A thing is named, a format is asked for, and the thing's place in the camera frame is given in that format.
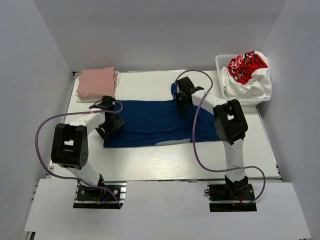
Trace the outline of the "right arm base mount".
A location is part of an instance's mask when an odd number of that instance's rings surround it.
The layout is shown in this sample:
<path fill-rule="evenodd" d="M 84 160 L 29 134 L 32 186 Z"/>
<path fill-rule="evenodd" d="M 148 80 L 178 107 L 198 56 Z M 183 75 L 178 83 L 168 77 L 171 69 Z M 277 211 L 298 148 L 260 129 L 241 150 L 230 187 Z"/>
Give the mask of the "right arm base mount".
<path fill-rule="evenodd" d="M 237 213 L 237 212 L 256 212 L 253 186 L 249 184 L 246 188 L 231 195 L 222 184 L 210 184 L 203 191 L 209 198 L 209 210 L 211 213 Z"/>

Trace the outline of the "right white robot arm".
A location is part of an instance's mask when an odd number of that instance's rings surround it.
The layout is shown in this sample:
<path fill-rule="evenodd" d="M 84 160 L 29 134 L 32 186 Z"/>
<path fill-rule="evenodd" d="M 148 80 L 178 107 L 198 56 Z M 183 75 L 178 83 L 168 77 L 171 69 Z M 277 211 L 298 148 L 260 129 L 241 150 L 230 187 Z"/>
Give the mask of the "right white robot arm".
<path fill-rule="evenodd" d="M 203 87 L 194 86 L 189 77 L 177 79 L 174 83 L 176 85 L 174 95 L 178 109 L 196 107 L 191 139 L 198 164 L 208 172 L 225 172 L 226 195 L 233 200 L 238 199 L 243 195 L 244 188 L 248 185 L 243 157 L 243 144 L 248 124 L 240 102 L 236 99 L 227 101 L 210 95 L 210 92 L 205 91 Z M 215 132 L 224 146 L 225 170 L 209 169 L 199 159 L 196 149 L 196 126 L 201 110 L 209 113 L 209 117 L 214 120 Z"/>

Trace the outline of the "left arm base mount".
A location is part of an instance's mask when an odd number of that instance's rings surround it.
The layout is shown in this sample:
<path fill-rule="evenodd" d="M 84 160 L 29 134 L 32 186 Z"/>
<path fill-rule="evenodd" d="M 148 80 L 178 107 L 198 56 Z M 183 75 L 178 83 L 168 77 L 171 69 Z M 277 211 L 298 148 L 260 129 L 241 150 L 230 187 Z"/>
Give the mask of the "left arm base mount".
<path fill-rule="evenodd" d="M 125 201 L 127 183 L 126 182 L 105 182 L 105 187 L 117 198 L 122 206 Z M 108 209 L 119 210 L 115 198 L 106 190 L 89 187 L 78 183 L 73 201 L 74 209 Z"/>

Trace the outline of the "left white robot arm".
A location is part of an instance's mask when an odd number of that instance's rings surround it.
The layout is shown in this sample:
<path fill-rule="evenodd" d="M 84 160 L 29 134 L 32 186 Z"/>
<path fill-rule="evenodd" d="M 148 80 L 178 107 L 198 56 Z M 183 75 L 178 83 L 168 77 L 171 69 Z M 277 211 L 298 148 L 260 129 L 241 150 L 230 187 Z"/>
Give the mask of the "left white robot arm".
<path fill-rule="evenodd" d="M 103 140 L 114 140 L 125 126 L 125 121 L 115 110 L 116 100 L 104 95 L 101 103 L 89 107 L 71 123 L 59 123 L 54 130 L 51 150 L 53 163 L 70 171 L 79 181 L 84 181 L 88 193 L 99 200 L 105 196 L 103 177 L 89 163 L 88 135 L 96 131 Z"/>

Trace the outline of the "white red print t shirt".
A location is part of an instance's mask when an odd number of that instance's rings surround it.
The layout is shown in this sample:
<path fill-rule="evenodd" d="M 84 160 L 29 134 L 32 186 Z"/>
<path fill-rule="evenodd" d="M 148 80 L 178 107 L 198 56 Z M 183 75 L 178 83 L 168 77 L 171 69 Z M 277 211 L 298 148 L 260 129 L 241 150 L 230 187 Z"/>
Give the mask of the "white red print t shirt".
<path fill-rule="evenodd" d="M 271 69 L 263 53 L 256 50 L 241 53 L 219 68 L 227 98 L 264 100 L 272 96 Z"/>

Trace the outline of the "blue t shirt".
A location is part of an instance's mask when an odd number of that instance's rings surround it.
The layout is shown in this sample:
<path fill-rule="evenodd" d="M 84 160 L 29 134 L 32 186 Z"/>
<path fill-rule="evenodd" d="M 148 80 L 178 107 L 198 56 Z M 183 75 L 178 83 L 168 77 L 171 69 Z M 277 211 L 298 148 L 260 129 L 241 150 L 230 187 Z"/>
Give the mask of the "blue t shirt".
<path fill-rule="evenodd" d="M 119 115 L 125 125 L 115 139 L 104 140 L 104 148 L 136 148 L 192 142 L 195 106 L 178 110 L 175 99 L 121 100 L 116 103 L 115 109 L 120 110 Z M 203 109 L 197 118 L 195 141 L 219 141 L 215 122 Z"/>

